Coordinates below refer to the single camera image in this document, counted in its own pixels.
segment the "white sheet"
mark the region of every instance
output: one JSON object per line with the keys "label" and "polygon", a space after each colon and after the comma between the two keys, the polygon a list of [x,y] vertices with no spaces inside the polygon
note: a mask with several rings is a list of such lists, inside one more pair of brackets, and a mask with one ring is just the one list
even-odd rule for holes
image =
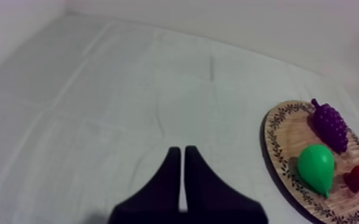
{"label": "white sheet", "polygon": [[0,224],[104,223],[168,147],[191,144],[272,222],[308,223],[272,182],[259,126],[277,103],[312,97],[359,135],[359,96],[332,80],[208,39],[65,16],[0,67]]}

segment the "white wall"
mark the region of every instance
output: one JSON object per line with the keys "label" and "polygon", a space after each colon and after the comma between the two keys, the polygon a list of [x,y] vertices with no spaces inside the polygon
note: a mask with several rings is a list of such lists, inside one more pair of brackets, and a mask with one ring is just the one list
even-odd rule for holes
{"label": "white wall", "polygon": [[0,64],[65,6],[65,0],[0,0]]}
{"label": "white wall", "polygon": [[242,46],[359,83],[356,0],[69,0],[68,6]]}

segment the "plastic pear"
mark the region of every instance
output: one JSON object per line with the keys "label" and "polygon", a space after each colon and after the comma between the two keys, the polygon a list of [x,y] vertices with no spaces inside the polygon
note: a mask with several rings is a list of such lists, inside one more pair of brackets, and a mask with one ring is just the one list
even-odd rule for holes
{"label": "plastic pear", "polygon": [[329,197],[333,184],[334,157],[324,145],[309,145],[298,158],[298,171],[301,177],[317,192]]}

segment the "decorative plate border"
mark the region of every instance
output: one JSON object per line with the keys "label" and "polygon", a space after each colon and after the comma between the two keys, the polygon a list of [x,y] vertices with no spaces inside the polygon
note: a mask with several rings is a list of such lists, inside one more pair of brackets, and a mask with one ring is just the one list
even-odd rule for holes
{"label": "decorative plate border", "polygon": [[[287,179],[292,181],[292,187],[297,190],[303,197],[304,201],[309,205],[314,207],[314,210],[318,212],[320,215],[325,216],[326,218],[331,218],[332,222],[336,222],[337,224],[345,223],[345,224],[353,224],[359,222],[359,210],[354,214],[349,214],[348,216],[338,216],[333,210],[325,209],[321,203],[317,203],[314,201],[311,196],[311,191],[307,190],[299,180],[296,179],[294,174],[291,174],[289,171],[289,162],[284,159],[282,155],[283,150],[281,146],[277,143],[277,136],[275,135],[275,131],[280,127],[280,124],[285,120],[287,114],[292,114],[294,112],[298,112],[299,110],[303,110],[307,113],[313,113],[315,108],[312,104],[308,102],[297,102],[287,104],[285,107],[278,108],[278,112],[275,113],[272,120],[269,121],[269,128],[266,131],[267,137],[270,140],[270,144],[273,148],[274,156],[277,161],[281,164],[281,170],[283,171],[282,175]],[[357,135],[348,127],[348,132],[351,133],[353,141],[359,147],[359,138]]]}

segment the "red apple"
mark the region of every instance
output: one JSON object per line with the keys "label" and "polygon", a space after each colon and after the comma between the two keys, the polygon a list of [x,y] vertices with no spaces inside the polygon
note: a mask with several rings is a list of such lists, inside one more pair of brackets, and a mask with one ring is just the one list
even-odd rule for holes
{"label": "red apple", "polygon": [[359,191],[359,165],[355,166],[350,173],[343,175],[343,180],[354,193]]}

